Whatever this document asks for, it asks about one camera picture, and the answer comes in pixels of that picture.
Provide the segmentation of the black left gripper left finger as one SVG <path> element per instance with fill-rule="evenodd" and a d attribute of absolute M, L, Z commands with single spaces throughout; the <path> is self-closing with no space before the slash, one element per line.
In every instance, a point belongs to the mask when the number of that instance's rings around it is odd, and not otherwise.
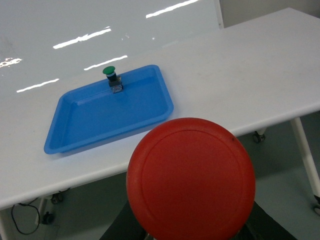
<path fill-rule="evenodd" d="M 146 231 L 134 216 L 127 201 L 100 240 L 144 240 Z"/>

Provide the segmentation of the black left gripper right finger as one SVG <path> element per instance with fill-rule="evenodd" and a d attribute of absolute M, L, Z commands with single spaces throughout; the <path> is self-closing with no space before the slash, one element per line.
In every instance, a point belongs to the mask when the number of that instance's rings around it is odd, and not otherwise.
<path fill-rule="evenodd" d="M 296 238 L 269 216 L 256 202 L 243 227 L 244 240 L 296 240 Z"/>

